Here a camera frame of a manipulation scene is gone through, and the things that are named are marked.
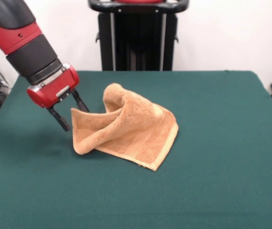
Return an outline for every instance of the table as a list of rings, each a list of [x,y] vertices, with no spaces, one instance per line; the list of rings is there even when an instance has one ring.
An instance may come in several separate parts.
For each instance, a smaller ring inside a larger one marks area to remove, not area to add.
[[[272,98],[256,74],[79,74],[91,112],[113,82],[171,110],[170,153],[156,172],[79,156],[20,78],[0,110],[0,229],[272,229]],[[70,121],[72,106],[56,108]]]

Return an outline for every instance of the black metal frame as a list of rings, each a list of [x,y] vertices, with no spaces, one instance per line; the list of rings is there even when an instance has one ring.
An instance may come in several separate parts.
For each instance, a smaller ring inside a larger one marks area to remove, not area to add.
[[[130,4],[89,0],[98,16],[103,71],[171,71],[177,17],[189,0]]]
[[[132,4],[115,1],[89,0],[89,7],[95,11],[104,13],[179,13],[189,7],[189,0],[178,0],[175,3],[166,1],[153,4]]]

